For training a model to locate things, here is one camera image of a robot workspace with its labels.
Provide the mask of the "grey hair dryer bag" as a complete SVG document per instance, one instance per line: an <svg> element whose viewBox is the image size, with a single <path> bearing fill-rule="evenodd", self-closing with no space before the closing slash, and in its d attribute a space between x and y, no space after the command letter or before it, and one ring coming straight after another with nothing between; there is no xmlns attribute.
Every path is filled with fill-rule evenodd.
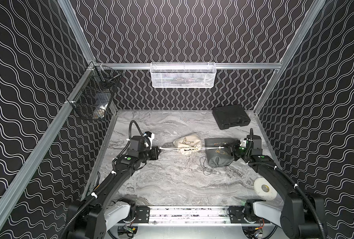
<svg viewBox="0 0 354 239"><path fill-rule="evenodd" d="M199 159L203 174L209 176L215 168L227 167L233 162L231 145L236 142L236 138L206 138L204 146L205 155Z"/></svg>

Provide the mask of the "beige hair dryer bag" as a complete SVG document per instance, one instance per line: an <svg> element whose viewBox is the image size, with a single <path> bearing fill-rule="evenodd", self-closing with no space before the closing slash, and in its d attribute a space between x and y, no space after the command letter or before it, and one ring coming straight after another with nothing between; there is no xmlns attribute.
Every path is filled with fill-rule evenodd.
<svg viewBox="0 0 354 239"><path fill-rule="evenodd" d="M160 147L161 150L176 151L182 155L191 155L192 153L204 150L218 150L225 149L223 146L204 146L200 136L197 133L185 135L177 138L171 145L164 145Z"/></svg>

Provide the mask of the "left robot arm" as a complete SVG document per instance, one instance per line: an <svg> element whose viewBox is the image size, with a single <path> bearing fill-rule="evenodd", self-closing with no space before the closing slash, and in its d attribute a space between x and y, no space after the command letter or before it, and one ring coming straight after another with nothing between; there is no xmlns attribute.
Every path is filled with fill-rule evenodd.
<svg viewBox="0 0 354 239"><path fill-rule="evenodd" d="M120 221L132 223L136 204L122 199L111 205L111 198L120 187L148 161L158 160L161 149L153 146L154 134L141 130L129 135L124 149L113 159L108 176L83 200L74 201L68 208L61 239L103 239Z"/></svg>

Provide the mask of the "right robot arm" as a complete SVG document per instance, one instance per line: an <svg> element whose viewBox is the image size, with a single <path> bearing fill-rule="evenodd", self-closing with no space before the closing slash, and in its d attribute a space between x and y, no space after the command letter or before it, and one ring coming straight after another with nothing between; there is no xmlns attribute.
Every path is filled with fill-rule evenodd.
<svg viewBox="0 0 354 239"><path fill-rule="evenodd" d="M290 239L325 239L327 237L324 199L308 193L280 169L273 159L264 155L261 138L250 130L244 140L225 144L235 161L243 160L274 188L283 200L281 208L262 199L247 200L241 215L248 223L268 221L280 227Z"/></svg>

